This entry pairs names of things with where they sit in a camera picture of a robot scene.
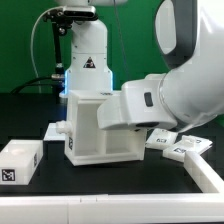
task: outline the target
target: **warning label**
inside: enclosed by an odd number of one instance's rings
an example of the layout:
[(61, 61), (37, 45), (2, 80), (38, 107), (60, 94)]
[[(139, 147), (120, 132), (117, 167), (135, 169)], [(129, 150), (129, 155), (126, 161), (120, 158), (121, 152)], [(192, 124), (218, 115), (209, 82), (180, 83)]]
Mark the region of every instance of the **warning label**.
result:
[(96, 68), (96, 66), (95, 66), (91, 57), (89, 57), (89, 59), (87, 60), (87, 62), (83, 66), (83, 68)]

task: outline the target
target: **black table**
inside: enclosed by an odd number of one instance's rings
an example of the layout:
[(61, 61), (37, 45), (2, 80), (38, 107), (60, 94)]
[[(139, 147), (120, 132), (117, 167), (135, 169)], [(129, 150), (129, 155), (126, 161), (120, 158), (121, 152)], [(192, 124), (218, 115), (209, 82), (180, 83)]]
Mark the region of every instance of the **black table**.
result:
[[(0, 94), (0, 149), (11, 139), (42, 140), (48, 124), (66, 119), (66, 106), (50, 94)], [(224, 178), (224, 127), (215, 121), (186, 135), (208, 138), (203, 158)], [(74, 167), (63, 142), (45, 142), (44, 156), (27, 186), (0, 186), (1, 196), (200, 193), (183, 164), (146, 149), (144, 161)]]

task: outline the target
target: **cable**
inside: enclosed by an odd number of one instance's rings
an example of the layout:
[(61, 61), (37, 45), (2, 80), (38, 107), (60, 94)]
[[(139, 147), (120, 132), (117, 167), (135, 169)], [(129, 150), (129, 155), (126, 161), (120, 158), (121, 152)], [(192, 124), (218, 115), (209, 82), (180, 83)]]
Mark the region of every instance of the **cable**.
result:
[(114, 1), (114, 13), (116, 16), (117, 28), (118, 28), (118, 33), (119, 33), (119, 37), (120, 37), (120, 45), (121, 45), (121, 49), (122, 49), (124, 69), (125, 69), (126, 78), (127, 78), (126, 81), (130, 81), (131, 77), (130, 77), (130, 72), (129, 72), (128, 63), (127, 63), (127, 57), (126, 57), (126, 52), (125, 52), (125, 47), (124, 47), (123, 36), (122, 36), (122, 32), (121, 32), (121, 24), (120, 24), (119, 14), (118, 14), (118, 10), (117, 10), (117, 3), (116, 3), (116, 0), (113, 0), (113, 1)]
[(62, 6), (59, 6), (59, 7), (54, 7), (54, 8), (51, 8), (51, 9), (46, 10), (45, 12), (43, 12), (43, 13), (38, 17), (38, 19), (36, 20), (36, 22), (35, 22), (35, 24), (34, 24), (34, 26), (33, 26), (32, 33), (31, 33), (31, 41), (30, 41), (30, 54), (31, 54), (32, 65), (33, 65), (33, 69), (34, 69), (36, 78), (39, 78), (39, 74), (38, 74), (37, 67), (36, 67), (36, 64), (35, 64), (35, 59), (34, 59), (33, 43), (34, 43), (34, 36), (35, 36), (35, 32), (36, 32), (37, 25), (38, 25), (38, 23), (40, 22), (41, 18), (42, 18), (46, 13), (48, 13), (49, 11), (54, 10), (54, 9), (62, 9), (62, 8), (63, 8)]
[(17, 89), (15, 92), (13, 92), (12, 94), (18, 94), (22, 89), (24, 89), (25, 87), (29, 87), (29, 86), (58, 86), (57, 84), (47, 84), (47, 83), (44, 83), (44, 84), (39, 84), (39, 83), (36, 83), (36, 84), (27, 84), (27, 85), (24, 85), (23, 87), (21, 87), (20, 89)]
[(38, 82), (38, 81), (41, 81), (41, 80), (47, 80), (47, 79), (51, 79), (51, 77), (50, 76), (46, 76), (46, 77), (39, 77), (39, 78), (36, 78), (36, 79), (32, 79), (32, 80), (24, 83), (23, 85), (16, 87), (10, 93), (12, 93), (12, 94), (19, 93), (20, 90), (22, 90), (24, 87), (26, 87), (26, 86), (34, 83), (34, 82)]

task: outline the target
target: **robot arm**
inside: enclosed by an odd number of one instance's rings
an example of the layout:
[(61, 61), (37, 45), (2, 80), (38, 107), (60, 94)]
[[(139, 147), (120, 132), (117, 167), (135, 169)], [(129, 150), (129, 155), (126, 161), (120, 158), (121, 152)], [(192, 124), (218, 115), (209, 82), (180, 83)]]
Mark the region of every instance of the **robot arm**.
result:
[(185, 131), (223, 114), (223, 7), (221, 0), (163, 1), (156, 35), (171, 71), (125, 83), (98, 109), (99, 127)]

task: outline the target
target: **black cable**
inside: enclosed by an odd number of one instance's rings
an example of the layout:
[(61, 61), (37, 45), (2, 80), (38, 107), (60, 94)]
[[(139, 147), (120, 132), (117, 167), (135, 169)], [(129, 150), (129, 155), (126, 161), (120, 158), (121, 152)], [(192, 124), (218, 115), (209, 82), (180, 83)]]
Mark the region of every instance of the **black cable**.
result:
[[(36, 83), (36, 84), (27, 84), (27, 85), (24, 85), (22, 89), (26, 88), (26, 87), (29, 87), (29, 86), (58, 86), (57, 84), (39, 84), (39, 83)], [(13, 92), (12, 94), (18, 94), (22, 89), (18, 89), (16, 90), (15, 92)]]
[(121, 32), (121, 24), (120, 24), (120, 19), (119, 19), (119, 13), (118, 13), (118, 10), (117, 10), (116, 0), (114, 0), (114, 14), (115, 14), (115, 17), (116, 17), (117, 29), (118, 29), (118, 33), (119, 33), (119, 37), (120, 37), (120, 46), (121, 46), (121, 50), (122, 50), (124, 70), (125, 70), (126, 79), (127, 79), (126, 81), (130, 81), (131, 80), (131, 75), (130, 75), (130, 71), (129, 71), (129, 67), (128, 67), (128, 63), (127, 63), (127, 56), (126, 56), (125, 47), (124, 47), (123, 35), (122, 35), (122, 32)]
[(25, 88), (29, 84), (32, 84), (34, 82), (38, 82), (38, 81), (41, 81), (41, 80), (47, 80), (47, 79), (51, 79), (51, 77), (50, 76), (45, 76), (45, 77), (39, 77), (39, 78), (32, 79), (32, 80), (24, 83), (23, 85), (16, 87), (10, 93), (12, 93), (12, 94), (19, 93), (23, 88)]

